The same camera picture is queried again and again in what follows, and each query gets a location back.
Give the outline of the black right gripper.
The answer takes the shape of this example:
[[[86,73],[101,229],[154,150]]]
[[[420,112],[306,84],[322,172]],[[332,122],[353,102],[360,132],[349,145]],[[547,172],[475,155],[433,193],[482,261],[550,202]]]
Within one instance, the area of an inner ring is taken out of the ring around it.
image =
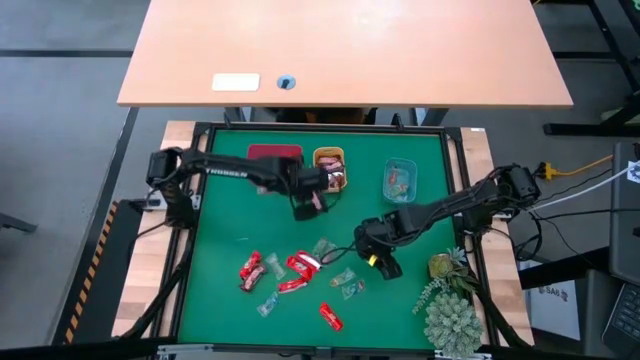
[[[380,218],[368,218],[355,228],[355,249],[358,256],[367,260],[370,267],[380,268],[385,280],[403,275],[402,268],[394,257],[384,257],[397,247],[408,242],[408,231],[398,212]]]

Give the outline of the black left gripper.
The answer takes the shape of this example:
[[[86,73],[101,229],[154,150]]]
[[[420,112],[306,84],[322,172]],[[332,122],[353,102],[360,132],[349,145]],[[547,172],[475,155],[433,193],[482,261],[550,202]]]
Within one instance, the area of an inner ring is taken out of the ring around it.
[[[296,200],[294,218],[296,220],[310,220],[320,213],[320,201],[313,197],[315,193],[327,190],[329,174],[323,168],[294,168],[289,171],[289,194]],[[322,193],[323,212],[330,209],[325,193]]]

